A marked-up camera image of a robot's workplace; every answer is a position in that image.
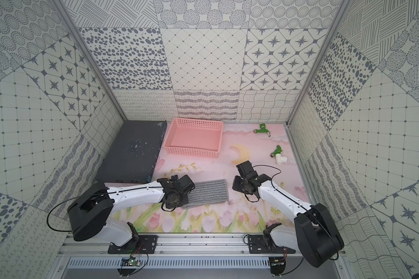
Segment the wavy line pattern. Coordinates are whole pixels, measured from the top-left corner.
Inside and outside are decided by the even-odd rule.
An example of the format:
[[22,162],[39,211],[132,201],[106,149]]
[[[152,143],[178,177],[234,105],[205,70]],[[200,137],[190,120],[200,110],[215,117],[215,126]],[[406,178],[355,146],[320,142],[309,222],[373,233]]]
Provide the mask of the wavy line pattern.
[[326,134],[306,162],[314,189],[321,202],[340,220],[368,206],[357,184]]
[[236,121],[239,91],[174,90],[180,117]]
[[[93,184],[101,162],[99,152],[79,135],[31,205],[48,212],[58,202],[80,195]],[[61,205],[53,215],[66,219],[67,205]]]

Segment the yellow crescent moon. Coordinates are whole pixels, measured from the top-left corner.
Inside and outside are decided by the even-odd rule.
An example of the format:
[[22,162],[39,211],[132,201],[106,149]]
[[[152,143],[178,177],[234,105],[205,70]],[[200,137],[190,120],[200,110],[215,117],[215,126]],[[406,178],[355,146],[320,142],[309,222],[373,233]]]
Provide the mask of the yellow crescent moon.
[[233,144],[230,147],[236,148],[240,153],[239,159],[231,160],[233,164],[239,165],[240,163],[250,160],[250,151],[248,151],[248,149],[242,144]]

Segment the black mounting plate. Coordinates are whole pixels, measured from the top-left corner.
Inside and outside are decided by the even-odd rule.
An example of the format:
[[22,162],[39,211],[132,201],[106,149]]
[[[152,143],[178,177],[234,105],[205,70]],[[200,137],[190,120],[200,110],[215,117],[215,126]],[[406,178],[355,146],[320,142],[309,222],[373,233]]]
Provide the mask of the black mounting plate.
[[[249,234],[246,239],[248,240],[248,251],[250,254],[283,254],[284,251],[282,247],[277,247],[270,251],[263,241],[262,234]],[[287,254],[295,254],[296,251],[291,248],[285,248]]]
[[141,252],[140,254],[153,254],[155,252],[155,248],[157,246],[157,235],[139,235],[139,241],[135,242],[129,240],[126,244],[119,247],[110,243],[108,247],[108,254],[132,254],[140,245]]

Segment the gray striped cloth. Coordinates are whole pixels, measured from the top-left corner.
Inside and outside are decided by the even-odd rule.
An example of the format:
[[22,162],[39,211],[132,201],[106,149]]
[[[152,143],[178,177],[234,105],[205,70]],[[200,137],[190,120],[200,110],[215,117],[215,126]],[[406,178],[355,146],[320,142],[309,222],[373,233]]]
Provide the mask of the gray striped cloth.
[[225,179],[194,183],[196,188],[188,194],[188,203],[182,209],[190,209],[205,204],[220,204],[228,200]]

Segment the ventilation grille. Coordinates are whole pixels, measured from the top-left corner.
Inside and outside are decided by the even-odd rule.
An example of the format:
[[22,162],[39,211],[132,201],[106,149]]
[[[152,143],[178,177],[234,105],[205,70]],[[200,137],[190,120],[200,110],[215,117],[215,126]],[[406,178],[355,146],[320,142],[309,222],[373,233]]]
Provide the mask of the ventilation grille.
[[[71,257],[68,268],[117,268],[122,257]],[[145,268],[264,268],[267,257],[161,257],[149,259]]]

